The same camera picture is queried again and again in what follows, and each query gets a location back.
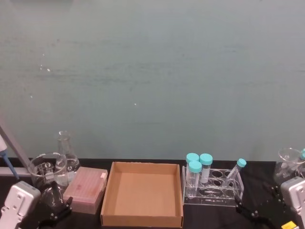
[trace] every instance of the pink pipette tip box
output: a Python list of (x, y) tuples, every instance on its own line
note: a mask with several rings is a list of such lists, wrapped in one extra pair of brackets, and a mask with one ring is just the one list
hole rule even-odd
[(106, 169), (80, 167), (63, 194), (63, 199), (73, 197), (72, 211), (95, 214), (107, 185)]

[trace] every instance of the black table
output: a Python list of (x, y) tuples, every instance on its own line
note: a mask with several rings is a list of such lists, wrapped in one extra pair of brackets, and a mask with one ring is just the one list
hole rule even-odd
[[(15, 167), (22, 167), (17, 159), (13, 158), (12, 164)], [(84, 167), (104, 168), (110, 171), (112, 161), (127, 162), (152, 162), (179, 164), (180, 169), (185, 165), (184, 160), (111, 160), (111, 159), (80, 159)], [(212, 168), (233, 168), (234, 161), (213, 161)], [(248, 162), (242, 169), (241, 177), (244, 183), (243, 204), (250, 208), (259, 203), (271, 199), (271, 195), (263, 189), (263, 182), (272, 183), (275, 162)], [(30, 182), (29, 177), (22, 180)], [(5, 198), (10, 187), (16, 183), (13, 177), (0, 177), (0, 208), (4, 205)], [(96, 215), (72, 213), (71, 216), (60, 222), (55, 229), (101, 229), (100, 211)], [(251, 229), (262, 228), (260, 225), (253, 225), (244, 217), (239, 215), (235, 208), (218, 206), (194, 206), (184, 205), (183, 207), (183, 228), (184, 229)]]

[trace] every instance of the blue pipette tip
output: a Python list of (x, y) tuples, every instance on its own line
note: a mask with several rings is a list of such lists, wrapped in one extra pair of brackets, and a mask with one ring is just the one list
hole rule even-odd
[(301, 151), (301, 159), (305, 160), (305, 149)]
[(6, 165), (10, 168), (11, 172), (13, 173), (13, 175), (16, 177), (17, 180), (19, 180), (19, 176), (15, 170), (15, 168), (13, 167), (13, 165), (11, 164), (7, 154), (6, 154), (6, 149), (0, 152), (0, 156), (3, 158), (3, 160), (5, 161)]

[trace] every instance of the blue screw cap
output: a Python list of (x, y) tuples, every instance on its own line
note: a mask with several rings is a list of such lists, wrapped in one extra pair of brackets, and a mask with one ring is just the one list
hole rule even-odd
[(240, 159), (238, 159), (238, 161), (237, 161), (237, 165), (238, 165), (239, 167), (241, 167), (241, 168), (245, 167), (246, 164), (247, 164), (247, 162), (246, 162), (245, 159), (240, 158)]
[(199, 161), (191, 161), (189, 163), (189, 171), (192, 173), (199, 173), (202, 170), (202, 164)]
[(305, 160), (305, 149), (301, 151), (301, 159)]
[(186, 162), (190, 163), (191, 161), (199, 161), (198, 154), (195, 153), (189, 153), (186, 155)]
[(201, 154), (200, 155), (200, 163), (203, 164), (204, 166), (209, 166), (213, 162), (213, 157), (210, 154)]

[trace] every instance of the cardboard box tray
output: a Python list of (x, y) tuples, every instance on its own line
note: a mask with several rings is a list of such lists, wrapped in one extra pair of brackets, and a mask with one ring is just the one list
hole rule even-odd
[(113, 162), (101, 221), (104, 226), (182, 227), (179, 165)]

